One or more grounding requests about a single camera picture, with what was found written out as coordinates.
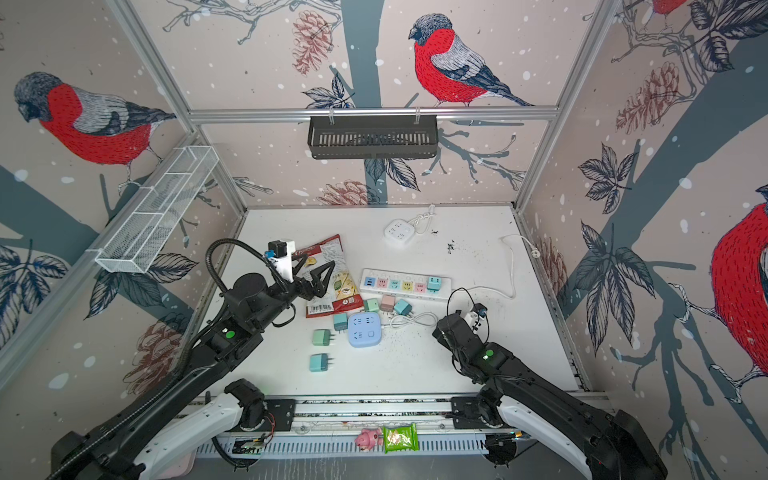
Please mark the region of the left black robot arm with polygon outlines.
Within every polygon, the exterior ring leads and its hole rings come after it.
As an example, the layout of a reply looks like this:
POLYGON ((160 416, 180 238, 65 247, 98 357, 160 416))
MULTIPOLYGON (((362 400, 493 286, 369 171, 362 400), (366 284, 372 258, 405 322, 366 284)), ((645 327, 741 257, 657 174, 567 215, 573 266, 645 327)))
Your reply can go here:
POLYGON ((69 432, 51 449, 52 479, 152 479, 180 456, 237 426, 258 427, 271 415, 263 393, 236 380, 213 403, 179 421, 177 415, 208 388, 234 371, 262 342, 268 326, 298 298, 323 297, 335 268, 332 261, 300 276, 307 257, 293 256, 284 241, 271 241, 262 254, 241 240, 214 241, 205 265, 223 299, 215 317, 188 342, 175 368, 154 388, 85 435, 69 432), (212 263, 222 245, 242 248, 261 261, 274 282, 259 273, 227 286, 212 263))

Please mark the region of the green snack packet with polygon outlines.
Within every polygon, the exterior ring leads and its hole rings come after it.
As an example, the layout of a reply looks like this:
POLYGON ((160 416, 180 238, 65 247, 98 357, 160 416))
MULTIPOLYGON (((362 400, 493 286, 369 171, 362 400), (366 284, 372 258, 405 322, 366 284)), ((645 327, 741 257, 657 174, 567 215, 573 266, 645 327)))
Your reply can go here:
POLYGON ((418 430, 415 423, 382 429, 383 449, 386 454, 401 451, 419 451, 418 430))

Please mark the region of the green plug adapter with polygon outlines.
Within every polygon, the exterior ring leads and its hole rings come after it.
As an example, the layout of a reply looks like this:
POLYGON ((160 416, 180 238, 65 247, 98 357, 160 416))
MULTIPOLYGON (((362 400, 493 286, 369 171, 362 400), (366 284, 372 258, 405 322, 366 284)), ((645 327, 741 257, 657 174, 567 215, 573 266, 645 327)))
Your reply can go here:
POLYGON ((380 303, 375 298, 367 299, 364 301, 364 308, 366 312, 379 312, 380 303))
POLYGON ((330 329, 316 329, 312 334, 312 345, 317 347, 327 347, 334 339, 334 334, 330 329))

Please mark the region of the small white power strip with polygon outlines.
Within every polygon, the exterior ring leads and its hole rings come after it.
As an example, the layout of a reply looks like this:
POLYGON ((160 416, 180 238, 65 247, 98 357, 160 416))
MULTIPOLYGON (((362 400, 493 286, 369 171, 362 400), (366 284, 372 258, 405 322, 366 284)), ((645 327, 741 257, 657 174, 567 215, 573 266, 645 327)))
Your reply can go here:
POLYGON ((409 221, 395 219, 385 227, 383 236, 392 245, 403 247, 416 236, 416 229, 409 221))

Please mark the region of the pink plastic tray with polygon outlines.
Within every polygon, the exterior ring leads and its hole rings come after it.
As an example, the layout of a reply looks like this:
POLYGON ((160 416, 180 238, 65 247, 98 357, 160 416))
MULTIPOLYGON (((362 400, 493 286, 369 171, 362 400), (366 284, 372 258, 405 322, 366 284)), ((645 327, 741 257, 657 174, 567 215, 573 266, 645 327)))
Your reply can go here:
POLYGON ((192 452, 179 457, 177 461, 167 470, 159 474, 157 480, 175 479, 189 474, 194 466, 196 453, 192 452))

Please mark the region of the red white snack bag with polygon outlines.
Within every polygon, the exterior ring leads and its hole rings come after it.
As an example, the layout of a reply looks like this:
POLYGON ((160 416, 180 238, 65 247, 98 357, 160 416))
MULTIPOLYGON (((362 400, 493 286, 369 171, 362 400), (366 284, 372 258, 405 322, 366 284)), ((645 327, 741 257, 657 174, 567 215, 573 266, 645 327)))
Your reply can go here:
POLYGON ((292 255, 294 275, 310 282, 313 297, 306 317, 318 318, 363 307, 356 281, 347 265, 341 236, 333 235, 292 255))

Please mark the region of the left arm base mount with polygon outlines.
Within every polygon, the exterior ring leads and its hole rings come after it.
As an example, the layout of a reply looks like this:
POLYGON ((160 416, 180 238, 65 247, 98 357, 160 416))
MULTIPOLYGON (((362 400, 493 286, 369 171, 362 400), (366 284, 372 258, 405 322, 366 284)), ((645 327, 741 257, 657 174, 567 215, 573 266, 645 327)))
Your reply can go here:
POLYGON ((237 427, 242 431, 288 432, 297 406, 295 399, 267 398, 245 407, 237 427))

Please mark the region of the white colourful power strip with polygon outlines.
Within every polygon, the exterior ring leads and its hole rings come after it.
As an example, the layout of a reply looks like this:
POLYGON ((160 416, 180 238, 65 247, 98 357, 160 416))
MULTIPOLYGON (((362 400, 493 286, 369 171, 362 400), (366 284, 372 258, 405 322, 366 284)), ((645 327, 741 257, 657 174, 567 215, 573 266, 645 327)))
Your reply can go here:
POLYGON ((438 293, 426 290, 430 276, 365 268, 361 273, 359 290, 376 295, 392 295, 396 298, 414 298, 430 301, 447 301, 452 288, 452 281, 443 279, 442 289, 438 293))

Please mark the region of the pink plug adapter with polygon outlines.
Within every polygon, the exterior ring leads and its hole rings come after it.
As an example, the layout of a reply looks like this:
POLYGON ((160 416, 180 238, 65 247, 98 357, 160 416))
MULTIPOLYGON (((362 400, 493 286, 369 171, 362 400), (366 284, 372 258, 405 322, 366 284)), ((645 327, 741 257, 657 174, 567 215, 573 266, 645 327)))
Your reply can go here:
POLYGON ((379 302, 379 309, 382 312, 392 312, 396 304, 396 298, 392 295, 383 295, 379 302))

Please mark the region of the green plug adapter centre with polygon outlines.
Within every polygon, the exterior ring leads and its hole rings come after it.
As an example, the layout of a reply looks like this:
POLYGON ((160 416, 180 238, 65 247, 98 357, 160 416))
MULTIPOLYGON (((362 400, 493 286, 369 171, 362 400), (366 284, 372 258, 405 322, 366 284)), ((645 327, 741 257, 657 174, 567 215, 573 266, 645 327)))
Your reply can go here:
POLYGON ((367 299, 364 301, 364 308, 366 312, 379 312, 380 303, 375 298, 367 299))

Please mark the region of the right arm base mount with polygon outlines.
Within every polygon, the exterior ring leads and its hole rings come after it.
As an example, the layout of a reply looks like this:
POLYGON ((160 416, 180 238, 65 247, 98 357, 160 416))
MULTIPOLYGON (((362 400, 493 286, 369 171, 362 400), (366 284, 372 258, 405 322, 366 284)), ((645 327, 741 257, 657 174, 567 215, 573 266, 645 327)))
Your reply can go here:
POLYGON ((455 396, 450 398, 451 410, 446 415, 456 430, 479 430, 509 428, 501 418, 496 406, 478 396, 455 396))

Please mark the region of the pink pig toy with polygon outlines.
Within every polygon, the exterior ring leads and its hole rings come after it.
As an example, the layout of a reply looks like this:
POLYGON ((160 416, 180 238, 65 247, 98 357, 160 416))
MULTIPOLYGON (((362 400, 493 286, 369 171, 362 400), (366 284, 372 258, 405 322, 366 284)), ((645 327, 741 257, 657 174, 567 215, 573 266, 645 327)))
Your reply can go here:
POLYGON ((363 429, 355 439, 355 446, 361 451, 373 451, 383 445, 381 429, 363 429))

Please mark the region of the green plug adapter left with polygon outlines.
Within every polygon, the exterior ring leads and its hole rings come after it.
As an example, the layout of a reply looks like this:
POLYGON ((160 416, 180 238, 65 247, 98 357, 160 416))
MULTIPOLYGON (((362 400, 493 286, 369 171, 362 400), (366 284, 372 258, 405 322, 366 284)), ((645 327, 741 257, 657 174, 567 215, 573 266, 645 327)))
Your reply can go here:
POLYGON ((312 345, 317 347, 327 347, 334 339, 334 334, 330 329, 316 329, 312 334, 312 345))

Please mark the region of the blue cube power socket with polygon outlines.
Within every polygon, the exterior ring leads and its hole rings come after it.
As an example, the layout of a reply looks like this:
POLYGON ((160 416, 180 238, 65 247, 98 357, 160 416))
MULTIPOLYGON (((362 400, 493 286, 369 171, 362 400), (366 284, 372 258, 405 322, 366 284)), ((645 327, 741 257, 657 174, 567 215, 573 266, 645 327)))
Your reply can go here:
POLYGON ((382 339, 381 318, 376 312, 361 312, 348 318, 348 341, 354 348, 378 345, 382 339))

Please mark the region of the teal plug adapter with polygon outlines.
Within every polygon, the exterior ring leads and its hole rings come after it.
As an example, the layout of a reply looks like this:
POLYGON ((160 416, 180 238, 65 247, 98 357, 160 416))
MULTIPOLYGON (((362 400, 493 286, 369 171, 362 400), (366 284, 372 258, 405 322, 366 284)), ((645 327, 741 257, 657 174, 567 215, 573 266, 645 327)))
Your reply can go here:
POLYGON ((349 320, 346 312, 333 315, 333 327, 336 332, 343 332, 348 329, 349 320))
POLYGON ((426 290, 430 293, 438 293, 442 289, 442 283, 441 277, 430 276, 427 278, 426 290))
POLYGON ((397 300, 393 311, 397 316, 407 317, 412 312, 412 305, 404 299, 397 300))
POLYGON ((314 354, 310 356, 309 370, 312 373, 325 372, 331 365, 331 358, 326 353, 314 354))

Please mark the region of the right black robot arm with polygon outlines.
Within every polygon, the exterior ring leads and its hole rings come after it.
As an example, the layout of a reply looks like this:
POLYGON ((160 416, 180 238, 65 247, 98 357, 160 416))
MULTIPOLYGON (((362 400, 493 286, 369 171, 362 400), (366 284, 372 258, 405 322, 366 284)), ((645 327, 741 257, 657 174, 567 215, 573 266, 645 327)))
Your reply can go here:
POLYGON ((433 332, 455 370, 478 385, 454 397, 459 429, 513 427, 546 446, 587 479, 664 479, 668 469, 640 423, 561 390, 505 347, 477 335, 460 311, 447 310, 433 332))

